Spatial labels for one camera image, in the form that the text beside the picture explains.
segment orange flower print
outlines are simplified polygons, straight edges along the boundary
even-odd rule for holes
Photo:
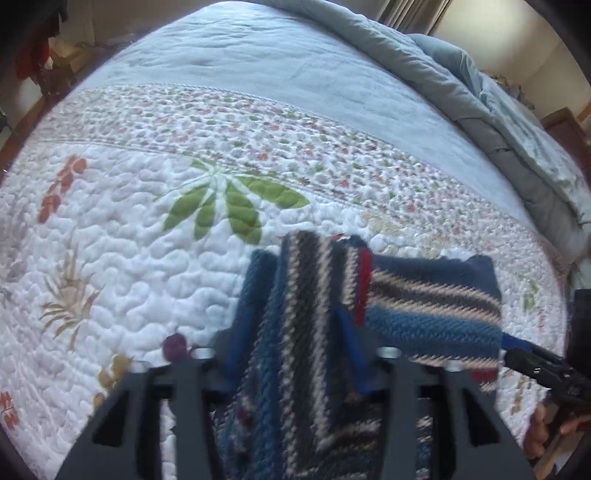
[[[39,223],[45,223],[52,213],[55,213],[61,205],[60,195],[70,190],[74,183],[74,174],[82,174],[86,170],[86,160],[78,155],[71,155],[66,160],[66,165],[58,174],[56,180],[47,189],[46,195],[41,201],[39,211]]]
[[[19,424],[18,413],[14,408],[14,400],[8,392],[0,393],[0,407],[2,407],[2,418],[8,430],[14,430]]]

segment wooden furniture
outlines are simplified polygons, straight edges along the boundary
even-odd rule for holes
[[[544,129],[579,164],[587,183],[591,185],[591,147],[587,134],[583,131],[573,113],[562,108],[545,116],[541,121]]]

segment red stripe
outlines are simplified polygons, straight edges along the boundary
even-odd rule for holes
[[[355,302],[355,325],[363,326],[365,321],[365,308],[368,304],[369,282],[371,281],[372,268],[371,252],[367,248],[359,249],[359,289]]]
[[[496,375],[496,368],[472,371],[472,376],[474,377],[474,380],[476,380],[479,383],[494,382],[496,380]]]

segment striped knit fabric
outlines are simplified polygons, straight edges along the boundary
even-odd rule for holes
[[[352,388],[332,320],[338,304],[417,362],[461,360],[493,398],[501,294],[490,258],[383,257],[359,239],[298,232],[278,258],[254,253],[239,301],[235,325],[253,321],[256,337],[234,401],[215,415],[228,478],[367,478],[379,461],[382,408]],[[417,479],[429,478],[431,425],[421,400]]]

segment tan plant print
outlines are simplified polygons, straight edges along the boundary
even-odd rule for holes
[[[107,396],[115,389],[117,383],[123,378],[125,373],[129,370],[132,359],[128,356],[118,353],[113,357],[111,362],[111,371],[102,368],[99,372],[99,383],[100,386],[106,390],[106,394],[101,392],[97,393],[93,398],[93,406],[96,410],[105,402]]]
[[[59,323],[53,338],[57,338],[66,330],[74,329],[70,338],[70,350],[74,349],[76,337],[82,326],[82,321],[90,318],[90,309],[102,289],[97,290],[90,285],[92,275],[83,275],[85,264],[78,263],[78,247],[68,250],[64,261],[53,275],[46,275],[44,282],[53,300],[44,303],[41,307],[44,313],[41,320],[48,319],[42,333],[54,323]]]

